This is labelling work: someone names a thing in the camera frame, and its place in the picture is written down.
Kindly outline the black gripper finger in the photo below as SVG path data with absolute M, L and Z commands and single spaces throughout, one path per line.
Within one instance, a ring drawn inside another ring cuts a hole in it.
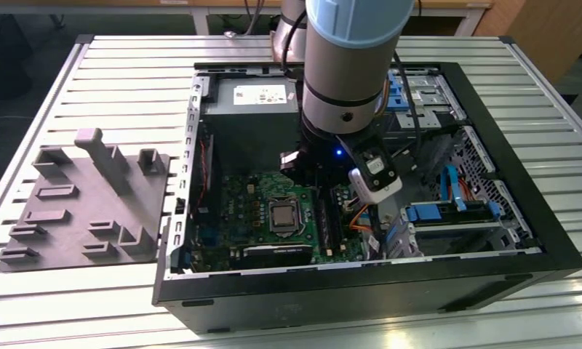
M 280 153 L 279 171 L 301 187 L 329 188 L 328 158 L 309 151 Z

